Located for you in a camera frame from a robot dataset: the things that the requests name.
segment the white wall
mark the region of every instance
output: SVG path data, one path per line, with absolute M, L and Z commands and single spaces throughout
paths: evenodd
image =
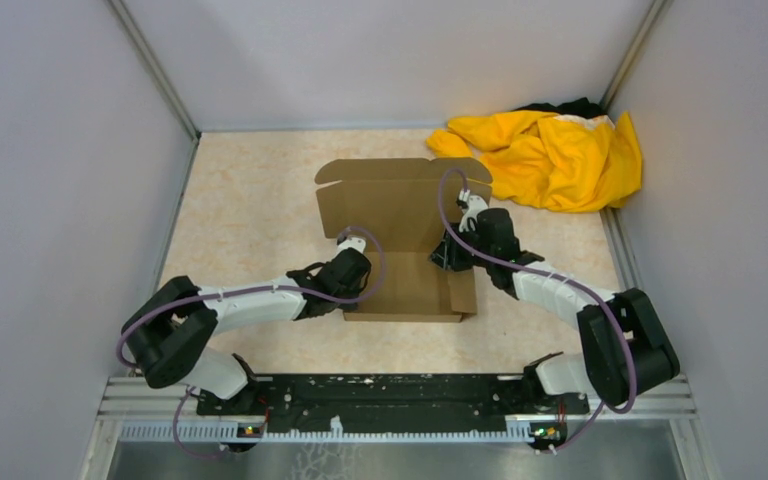
M 188 145 L 104 2 L 0 1 L 0 478 L 77 476 Z
M 649 0 L 128 0 L 202 130 L 438 125 L 604 93 Z
M 622 212 L 724 477 L 768 478 L 768 2 L 675 2 L 619 97 Z

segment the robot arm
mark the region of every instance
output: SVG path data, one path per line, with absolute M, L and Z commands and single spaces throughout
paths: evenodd
M 620 340 L 594 297 L 607 305 L 626 333 L 637 394 L 678 375 L 678 358 L 644 292 L 632 288 L 614 293 L 583 284 L 558 272 L 540 255 L 520 250 L 507 210 L 490 208 L 469 190 L 460 192 L 457 203 L 464 212 L 461 221 L 452 225 L 458 237 L 485 256 L 519 267 L 502 266 L 474 255 L 448 231 L 431 260 L 453 271 L 483 267 L 495 287 L 517 300 L 541 306 L 579 332 L 583 353 L 553 354 L 525 367 L 524 378 L 535 400 L 570 392 L 595 393 L 616 407 L 629 399 L 628 366 Z
M 195 296 L 207 299 L 187 302 L 157 315 L 134 330 L 126 344 L 152 388 L 183 382 L 221 399 L 234 397 L 254 380 L 254 374 L 241 357 L 211 349 L 208 340 L 245 325 L 302 320 L 337 308 L 357 308 L 357 304 L 338 304 L 311 292 L 338 299 L 356 298 L 365 288 L 371 270 L 363 255 L 365 247 L 363 238 L 348 237 L 337 246 L 337 254 L 330 262 L 242 287 L 200 288 L 189 277 L 173 278 L 125 323 L 123 334 L 158 307 Z M 175 321 L 173 316 L 182 321 Z

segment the open cardboard box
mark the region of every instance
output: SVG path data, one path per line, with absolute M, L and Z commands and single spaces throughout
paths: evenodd
M 452 167 L 469 177 L 475 195 L 490 199 L 490 172 L 472 158 L 377 158 L 334 160 L 316 173 L 316 191 L 322 227 L 336 238 L 349 225 L 368 229 L 381 242 L 387 277 L 381 289 L 346 320 L 390 322 L 460 322 L 477 312 L 475 277 L 471 270 L 446 272 L 429 260 L 443 238 L 437 210 L 437 188 Z M 462 187 L 450 176 L 444 190 L 446 217 L 459 221 L 455 204 Z M 371 244 L 369 285 L 378 278 L 379 258 Z

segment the beige floor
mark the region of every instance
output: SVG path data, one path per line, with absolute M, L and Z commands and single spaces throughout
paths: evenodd
M 164 280 L 197 285 L 269 280 L 331 258 L 313 177 L 335 158 L 428 157 L 430 130 L 205 134 L 175 229 Z M 496 202 L 511 212 L 523 248 L 609 289 L 617 277 L 598 214 L 558 214 Z M 550 352 L 579 351 L 558 318 L 514 301 L 477 272 L 480 313 L 459 324 L 345 322 L 339 313 L 253 325 L 211 345 L 257 372 L 517 372 Z

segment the yellow garment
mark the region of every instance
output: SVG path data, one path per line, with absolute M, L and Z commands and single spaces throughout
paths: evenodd
M 616 129 L 607 117 L 584 119 L 536 111 L 457 117 L 427 143 L 438 157 L 485 152 L 493 196 L 555 212 L 622 207 L 640 190 L 643 156 L 627 113 Z

